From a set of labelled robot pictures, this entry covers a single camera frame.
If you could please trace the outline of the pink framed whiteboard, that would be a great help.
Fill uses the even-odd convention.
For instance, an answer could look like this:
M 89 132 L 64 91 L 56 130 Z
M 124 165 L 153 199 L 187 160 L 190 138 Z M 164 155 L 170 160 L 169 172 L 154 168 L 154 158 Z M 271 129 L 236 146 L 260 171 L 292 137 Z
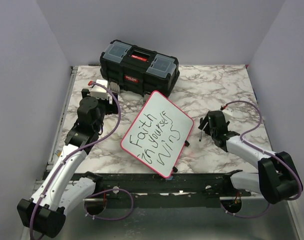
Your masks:
M 120 146 L 158 175 L 168 178 L 193 126 L 191 117 L 160 92 L 154 91 Z

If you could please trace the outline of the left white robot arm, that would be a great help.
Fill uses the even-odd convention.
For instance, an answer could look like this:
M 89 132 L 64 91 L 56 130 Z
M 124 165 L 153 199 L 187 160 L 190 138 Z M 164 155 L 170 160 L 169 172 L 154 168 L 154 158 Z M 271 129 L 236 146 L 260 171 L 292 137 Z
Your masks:
M 56 237 L 64 226 L 67 215 L 88 195 L 102 194 L 101 177 L 87 172 L 79 183 L 66 187 L 78 166 L 86 159 L 95 144 L 102 141 L 104 117 L 120 114 L 118 94 L 107 90 L 94 92 L 83 89 L 77 109 L 77 119 L 68 132 L 60 157 L 30 199 L 21 199 L 17 211 L 22 224 L 33 233 Z

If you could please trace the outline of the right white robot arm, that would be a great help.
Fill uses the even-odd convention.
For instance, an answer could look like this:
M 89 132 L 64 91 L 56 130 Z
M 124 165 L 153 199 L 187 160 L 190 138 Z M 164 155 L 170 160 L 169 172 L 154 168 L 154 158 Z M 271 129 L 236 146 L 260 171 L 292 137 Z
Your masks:
M 225 110 L 209 111 L 200 119 L 198 128 L 209 135 L 217 147 L 254 166 L 257 173 L 234 170 L 225 174 L 223 193 L 233 196 L 239 190 L 247 190 L 261 194 L 270 204 L 298 196 L 303 185 L 290 154 L 246 144 L 239 133 L 228 129 L 229 117 Z

